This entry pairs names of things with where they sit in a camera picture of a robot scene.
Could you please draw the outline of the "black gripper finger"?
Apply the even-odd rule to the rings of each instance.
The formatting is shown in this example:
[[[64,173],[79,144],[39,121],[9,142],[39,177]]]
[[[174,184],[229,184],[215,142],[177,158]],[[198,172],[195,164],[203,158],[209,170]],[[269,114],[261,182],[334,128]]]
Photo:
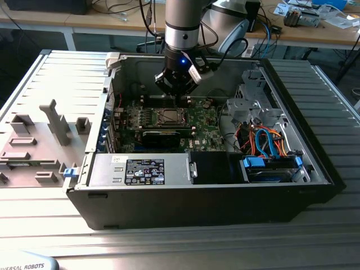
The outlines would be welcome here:
[[[182,86],[182,95],[185,96],[191,94],[198,86],[199,85],[189,75]]]
[[[164,69],[160,74],[155,75],[155,84],[172,98],[175,106],[181,103],[181,85],[177,78],[177,72]]]

